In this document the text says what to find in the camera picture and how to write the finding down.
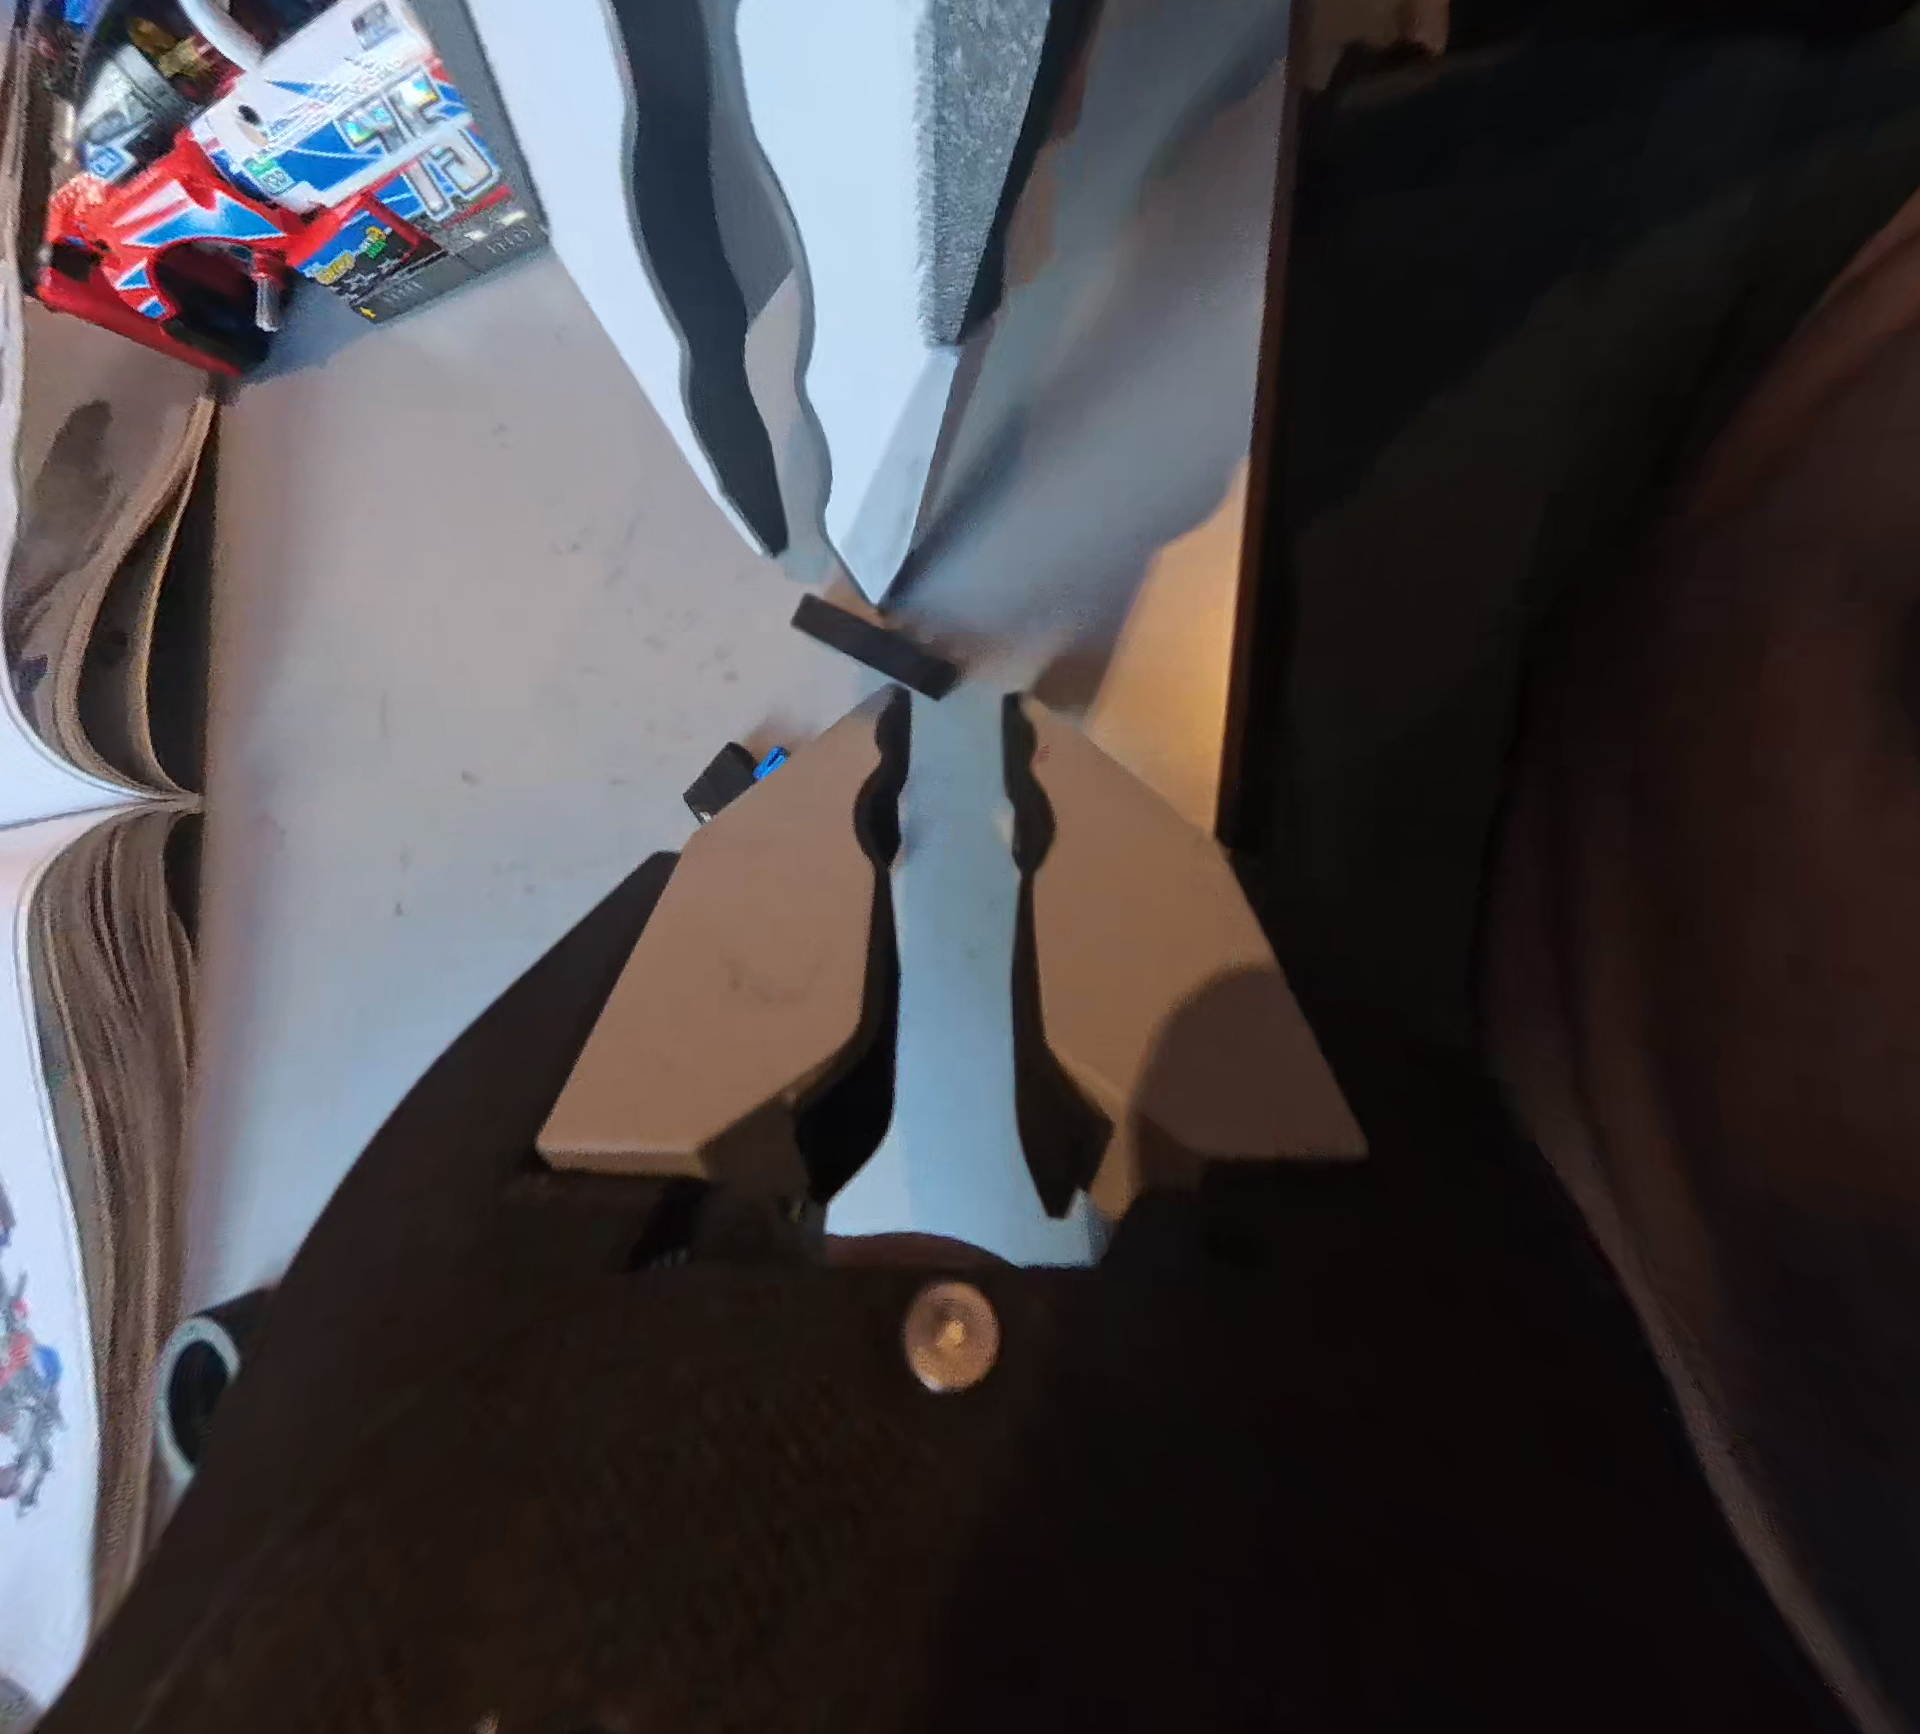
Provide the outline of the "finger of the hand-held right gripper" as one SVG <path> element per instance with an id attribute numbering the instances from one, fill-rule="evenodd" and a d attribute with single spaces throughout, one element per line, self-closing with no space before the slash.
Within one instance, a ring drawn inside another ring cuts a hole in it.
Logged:
<path id="1" fill-rule="evenodd" d="M 734 0 L 732 67 L 790 266 L 748 326 L 799 567 L 882 606 L 916 532 L 962 351 L 927 316 L 933 0 Z"/>
<path id="2" fill-rule="evenodd" d="M 463 0 L 547 233 L 709 497 L 758 554 L 790 525 L 718 217 L 703 0 Z"/>

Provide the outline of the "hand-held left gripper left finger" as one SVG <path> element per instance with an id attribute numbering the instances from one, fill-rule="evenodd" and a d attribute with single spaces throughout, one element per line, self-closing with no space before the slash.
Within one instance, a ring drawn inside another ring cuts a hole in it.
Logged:
<path id="1" fill-rule="evenodd" d="M 540 1129 L 548 1169 L 850 1180 L 874 1156 L 908 752 L 908 692 L 876 692 L 688 839 Z"/>

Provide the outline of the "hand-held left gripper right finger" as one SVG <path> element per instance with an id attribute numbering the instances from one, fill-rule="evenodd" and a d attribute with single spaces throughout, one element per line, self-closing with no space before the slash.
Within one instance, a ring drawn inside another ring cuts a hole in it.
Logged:
<path id="1" fill-rule="evenodd" d="M 1001 706 L 1018 874 L 1015 1113 L 1041 1208 L 1116 1224 L 1232 1169 L 1370 1155 L 1212 834 L 1027 694 Z"/>

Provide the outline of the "black brick assembly blue pins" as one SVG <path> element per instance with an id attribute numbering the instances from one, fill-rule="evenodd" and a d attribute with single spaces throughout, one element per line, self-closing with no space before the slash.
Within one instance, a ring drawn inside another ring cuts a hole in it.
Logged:
<path id="1" fill-rule="evenodd" d="M 685 809 L 696 827 L 709 827 L 720 813 L 768 781 L 790 760 L 784 744 L 757 752 L 741 741 L 726 741 L 699 776 L 685 788 Z"/>

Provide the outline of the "short black brick beam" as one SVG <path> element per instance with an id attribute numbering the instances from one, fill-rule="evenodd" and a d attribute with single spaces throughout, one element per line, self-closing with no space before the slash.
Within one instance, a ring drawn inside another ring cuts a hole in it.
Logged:
<path id="1" fill-rule="evenodd" d="M 930 702 L 949 699 L 964 678 L 964 671 L 945 654 L 887 627 L 873 615 L 841 606 L 822 594 L 801 596 L 790 629 L 874 672 L 888 685 Z"/>

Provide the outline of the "light grey desk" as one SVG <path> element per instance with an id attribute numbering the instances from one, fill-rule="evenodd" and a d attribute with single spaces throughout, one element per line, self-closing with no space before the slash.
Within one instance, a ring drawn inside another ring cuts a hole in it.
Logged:
<path id="1" fill-rule="evenodd" d="M 933 576 L 970 671 L 915 702 L 892 1129 L 830 1226 L 1074 1263 L 1015 1121 L 1001 694 L 1085 702 L 1125 637 L 1143 771 L 1212 822 L 1262 242 L 1107 272 L 1092 379 Z M 685 466 L 557 259 L 391 330 L 308 307 L 228 404 L 215 525 L 203 1064 L 187 1303 L 277 1280 L 399 1101 L 692 830 L 726 741 L 799 747 L 874 680 Z"/>

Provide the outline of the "red toy race car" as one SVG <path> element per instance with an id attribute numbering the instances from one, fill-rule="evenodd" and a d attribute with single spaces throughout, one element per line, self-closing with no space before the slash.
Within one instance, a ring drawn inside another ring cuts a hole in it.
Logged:
<path id="1" fill-rule="evenodd" d="M 43 309 L 238 379 L 297 293 L 394 324 L 548 251 L 412 0 L 115 0 L 51 84 Z"/>

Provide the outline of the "person's brown sweater torso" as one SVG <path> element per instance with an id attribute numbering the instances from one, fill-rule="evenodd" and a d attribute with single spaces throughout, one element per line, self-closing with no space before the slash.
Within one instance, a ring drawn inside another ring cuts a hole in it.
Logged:
<path id="1" fill-rule="evenodd" d="M 1775 1609 L 1917 1731 L 1917 199 L 1575 605 L 1483 1008 Z"/>

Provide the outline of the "open instruction book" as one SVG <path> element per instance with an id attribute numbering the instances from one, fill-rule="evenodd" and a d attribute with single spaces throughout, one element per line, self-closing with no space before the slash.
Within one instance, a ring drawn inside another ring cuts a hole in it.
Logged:
<path id="1" fill-rule="evenodd" d="M 154 720 L 212 379 L 11 295 L 3 443 L 3 1677 L 30 1731 L 159 1532 L 201 813 Z"/>

